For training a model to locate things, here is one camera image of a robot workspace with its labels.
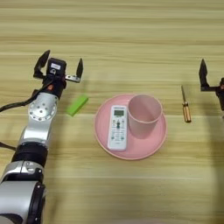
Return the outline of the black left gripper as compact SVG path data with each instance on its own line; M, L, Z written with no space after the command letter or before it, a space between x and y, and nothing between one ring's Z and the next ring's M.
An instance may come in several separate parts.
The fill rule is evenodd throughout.
M82 58L80 58L79 64L77 66L76 75L70 75L70 74L57 75L57 74L50 74L50 73L47 75L43 75L43 73L41 72L41 69L46 65L49 54L50 54L49 50L45 51L38 58L38 61L34 67L33 77L36 79L41 79L43 81L42 88L39 90L35 89L33 91L34 97L37 97L40 93L48 93L60 98L63 90L67 86L67 81L72 81L76 83L79 83L81 81L81 76L83 73Z

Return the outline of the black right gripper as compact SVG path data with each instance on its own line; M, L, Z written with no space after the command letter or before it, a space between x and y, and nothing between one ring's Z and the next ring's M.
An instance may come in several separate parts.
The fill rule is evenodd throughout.
M224 78L220 80L220 85L210 87L207 83L207 65L204 60L200 63L199 68L200 90L207 92L215 92L220 102L220 108L224 111Z

